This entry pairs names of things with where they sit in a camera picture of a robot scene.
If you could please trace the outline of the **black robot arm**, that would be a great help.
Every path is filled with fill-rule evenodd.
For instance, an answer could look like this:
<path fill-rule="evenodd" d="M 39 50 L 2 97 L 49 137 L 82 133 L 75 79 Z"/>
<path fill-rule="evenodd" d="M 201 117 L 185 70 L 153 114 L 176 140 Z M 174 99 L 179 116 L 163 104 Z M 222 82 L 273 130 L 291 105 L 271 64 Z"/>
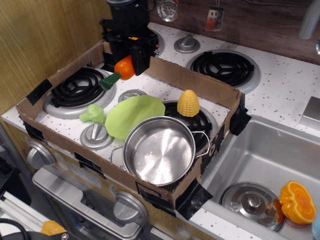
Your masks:
<path fill-rule="evenodd" d="M 146 0 L 108 0 L 112 19 L 101 19 L 103 38 L 116 62 L 131 56 L 135 75 L 150 67 L 156 56 L 158 36 L 149 29 L 150 9 Z"/>

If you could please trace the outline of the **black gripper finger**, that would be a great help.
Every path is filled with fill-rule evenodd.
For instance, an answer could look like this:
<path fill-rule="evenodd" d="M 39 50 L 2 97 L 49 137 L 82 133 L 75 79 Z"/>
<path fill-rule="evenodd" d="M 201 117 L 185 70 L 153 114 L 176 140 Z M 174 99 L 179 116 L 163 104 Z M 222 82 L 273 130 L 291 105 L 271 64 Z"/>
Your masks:
<path fill-rule="evenodd" d="M 132 45 L 130 53 L 135 75 L 139 76 L 150 67 L 153 49 L 148 44 L 138 42 Z"/>
<path fill-rule="evenodd" d="M 131 54 L 132 45 L 124 41 L 110 41 L 110 49 L 113 59 L 117 63 Z"/>

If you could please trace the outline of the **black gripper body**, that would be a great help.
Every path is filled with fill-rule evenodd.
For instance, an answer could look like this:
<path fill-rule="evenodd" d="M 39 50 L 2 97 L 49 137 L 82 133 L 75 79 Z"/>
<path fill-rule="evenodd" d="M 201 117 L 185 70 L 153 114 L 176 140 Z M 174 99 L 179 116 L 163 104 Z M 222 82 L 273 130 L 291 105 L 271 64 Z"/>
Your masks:
<path fill-rule="evenodd" d="M 151 54 L 158 50 L 158 36 L 149 29 L 150 12 L 156 4 L 149 8 L 147 3 L 110 3 L 112 19 L 101 19 L 102 36 L 106 41 L 114 37 L 116 40 L 141 41 Z"/>

